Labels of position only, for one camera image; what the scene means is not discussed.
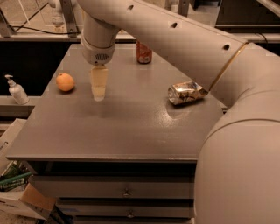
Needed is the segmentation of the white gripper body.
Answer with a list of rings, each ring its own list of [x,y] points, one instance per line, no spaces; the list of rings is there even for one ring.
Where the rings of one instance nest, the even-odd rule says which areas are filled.
[[[91,65],[104,65],[112,60],[115,46],[115,36],[81,37],[82,55]]]

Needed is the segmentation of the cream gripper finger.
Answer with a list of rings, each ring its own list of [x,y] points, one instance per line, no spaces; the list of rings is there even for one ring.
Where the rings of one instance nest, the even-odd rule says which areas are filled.
[[[94,66],[90,72],[91,90],[97,102],[105,98],[108,79],[108,69],[105,66]]]

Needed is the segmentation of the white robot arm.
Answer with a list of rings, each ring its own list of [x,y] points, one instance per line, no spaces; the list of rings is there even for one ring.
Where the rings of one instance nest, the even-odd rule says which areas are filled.
[[[142,0],[78,0],[84,55],[123,29],[227,108],[199,152],[195,224],[280,224],[280,58]]]

